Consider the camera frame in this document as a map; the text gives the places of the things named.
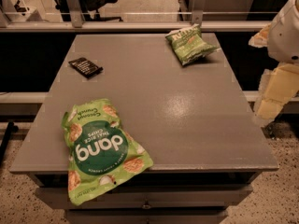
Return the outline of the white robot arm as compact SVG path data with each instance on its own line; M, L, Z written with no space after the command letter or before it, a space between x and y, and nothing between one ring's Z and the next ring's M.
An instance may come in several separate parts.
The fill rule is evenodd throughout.
M249 40L255 48L267 48L268 56L278 61L273 70L265 69L254 104L255 121L266 126L299 92L299 7L288 0L276 17Z

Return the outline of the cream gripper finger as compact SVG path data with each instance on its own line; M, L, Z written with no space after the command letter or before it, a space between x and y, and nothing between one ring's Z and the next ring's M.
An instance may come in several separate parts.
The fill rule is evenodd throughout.
M265 69L261 76L258 98L254 104L257 121L273 121L299 92L299 65L279 63L274 70Z
M270 23L268 23L262 30L250 38L249 45L254 48L266 48L268 44L269 29Z

